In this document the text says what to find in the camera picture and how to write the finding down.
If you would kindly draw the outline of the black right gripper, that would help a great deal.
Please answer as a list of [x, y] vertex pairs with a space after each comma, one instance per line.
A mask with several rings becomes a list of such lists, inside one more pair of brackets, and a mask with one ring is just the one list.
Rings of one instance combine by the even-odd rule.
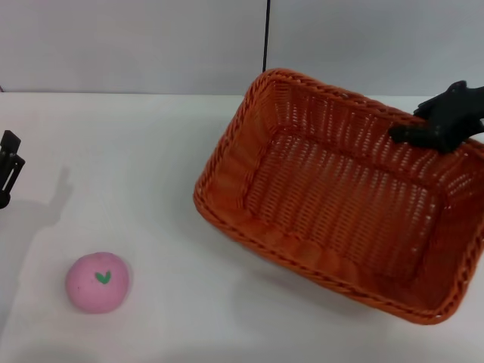
[[430, 118], [433, 132], [410, 126], [394, 126], [389, 136], [395, 143], [448, 154], [470, 136], [483, 132], [483, 87], [468, 88], [465, 80], [452, 83], [443, 93], [420, 103], [413, 115]]

